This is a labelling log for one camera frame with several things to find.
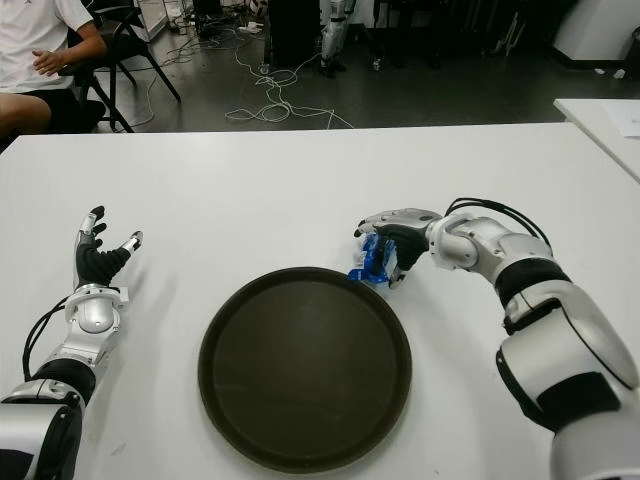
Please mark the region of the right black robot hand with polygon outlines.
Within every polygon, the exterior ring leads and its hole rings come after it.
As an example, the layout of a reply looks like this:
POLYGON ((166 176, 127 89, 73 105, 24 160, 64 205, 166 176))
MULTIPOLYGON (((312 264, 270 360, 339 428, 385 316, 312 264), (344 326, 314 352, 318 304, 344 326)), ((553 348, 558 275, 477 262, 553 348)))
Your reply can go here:
POLYGON ((395 244, 396 266, 388 281, 390 289, 397 288, 422 254, 429 250, 428 229, 442 219, 436 212, 418 208, 386 210, 361 220, 356 238, 376 233, 395 244))

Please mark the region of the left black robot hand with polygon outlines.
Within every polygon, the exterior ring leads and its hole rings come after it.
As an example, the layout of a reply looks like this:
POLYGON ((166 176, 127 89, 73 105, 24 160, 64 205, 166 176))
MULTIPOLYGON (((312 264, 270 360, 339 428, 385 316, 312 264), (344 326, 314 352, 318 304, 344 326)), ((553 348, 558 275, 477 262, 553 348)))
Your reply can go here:
POLYGON ((142 246, 143 233, 135 231, 121 246, 102 250, 98 236, 107 225, 102 221, 105 207, 90 210, 81 222, 74 244, 74 280, 77 290, 86 285, 108 287, 132 255, 142 246))

